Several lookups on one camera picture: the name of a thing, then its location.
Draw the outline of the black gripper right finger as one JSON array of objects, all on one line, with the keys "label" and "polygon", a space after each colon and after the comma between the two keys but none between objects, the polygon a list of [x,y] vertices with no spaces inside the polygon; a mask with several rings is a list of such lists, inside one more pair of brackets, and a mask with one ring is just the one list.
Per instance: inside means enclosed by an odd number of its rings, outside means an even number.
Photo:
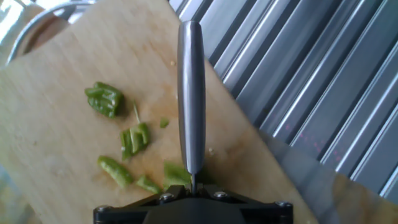
[{"label": "black gripper right finger", "polygon": [[204,185],[198,189],[198,193],[200,197],[237,208],[245,223],[294,223],[294,206],[290,202],[264,203],[216,185]]}]

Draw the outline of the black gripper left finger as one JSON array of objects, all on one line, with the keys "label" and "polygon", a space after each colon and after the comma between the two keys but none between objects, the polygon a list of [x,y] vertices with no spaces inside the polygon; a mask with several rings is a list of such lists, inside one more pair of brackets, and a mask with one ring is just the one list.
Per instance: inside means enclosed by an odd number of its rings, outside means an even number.
[{"label": "black gripper left finger", "polygon": [[166,192],[152,195],[129,205],[112,207],[100,205],[93,210],[93,224],[140,224],[148,213],[160,205],[173,202],[190,195],[184,185],[173,185]]}]

